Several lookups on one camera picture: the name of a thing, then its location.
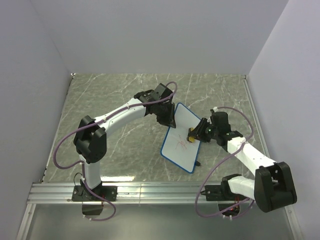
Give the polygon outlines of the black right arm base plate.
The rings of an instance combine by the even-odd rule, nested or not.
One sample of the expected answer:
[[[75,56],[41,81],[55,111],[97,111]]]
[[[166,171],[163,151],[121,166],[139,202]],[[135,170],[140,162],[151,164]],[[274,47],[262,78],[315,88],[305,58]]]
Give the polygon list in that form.
[[[217,185],[209,184],[204,186],[204,190],[200,192],[201,196],[205,196],[206,201],[208,202],[236,202],[243,201],[245,199],[252,200],[251,198],[241,194],[231,191],[229,186],[226,185]]]

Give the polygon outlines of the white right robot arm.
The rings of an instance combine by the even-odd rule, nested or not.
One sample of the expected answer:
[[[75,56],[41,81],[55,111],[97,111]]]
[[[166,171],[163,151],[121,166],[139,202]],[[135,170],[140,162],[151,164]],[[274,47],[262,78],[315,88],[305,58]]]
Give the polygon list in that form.
[[[290,166],[276,162],[253,147],[238,131],[232,130],[229,121],[201,119],[195,128],[188,130],[187,141],[208,143],[215,140],[231,157],[236,157],[253,174],[249,179],[241,174],[223,177],[220,189],[205,187],[206,198],[223,200],[249,198],[264,213],[295,204],[298,200]]]

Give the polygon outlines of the blue-framed whiteboard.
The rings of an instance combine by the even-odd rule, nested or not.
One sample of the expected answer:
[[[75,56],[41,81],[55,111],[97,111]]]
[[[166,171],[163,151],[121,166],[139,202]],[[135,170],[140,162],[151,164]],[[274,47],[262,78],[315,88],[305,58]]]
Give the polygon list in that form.
[[[187,141],[188,131],[196,127],[201,119],[183,103],[176,105],[174,112],[176,127],[169,127],[160,149],[160,155],[189,174],[194,172],[200,149],[200,141]]]

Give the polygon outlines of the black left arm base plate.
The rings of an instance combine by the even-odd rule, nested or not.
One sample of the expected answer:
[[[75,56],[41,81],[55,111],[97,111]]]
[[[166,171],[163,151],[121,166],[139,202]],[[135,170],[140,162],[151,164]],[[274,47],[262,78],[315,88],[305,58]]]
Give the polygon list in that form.
[[[94,194],[92,194],[84,185],[76,185],[73,188],[71,200],[73,202],[92,202],[101,201],[99,198],[101,197],[110,202],[114,202],[117,198],[118,187],[114,185],[101,185],[91,191]]]

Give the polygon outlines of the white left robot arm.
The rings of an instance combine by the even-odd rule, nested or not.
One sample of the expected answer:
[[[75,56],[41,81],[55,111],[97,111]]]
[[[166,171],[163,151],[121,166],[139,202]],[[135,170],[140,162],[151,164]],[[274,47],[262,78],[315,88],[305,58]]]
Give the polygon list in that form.
[[[83,195],[89,201],[106,196],[100,175],[100,160],[107,153],[108,137],[130,122],[152,114],[160,125],[175,129],[173,96],[172,91],[142,91],[105,115],[96,118],[87,115],[80,121],[73,144],[83,170],[80,185],[84,188]]]

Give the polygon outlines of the yellow whiteboard eraser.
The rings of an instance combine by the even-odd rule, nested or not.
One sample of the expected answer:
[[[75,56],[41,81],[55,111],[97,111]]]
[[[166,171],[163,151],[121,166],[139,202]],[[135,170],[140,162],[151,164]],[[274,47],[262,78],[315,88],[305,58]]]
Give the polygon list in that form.
[[[194,143],[194,142],[192,142],[192,138],[196,138],[196,134],[188,134],[188,133],[187,133],[187,138],[186,138],[186,140],[187,140],[188,142],[190,142],[190,143]]]

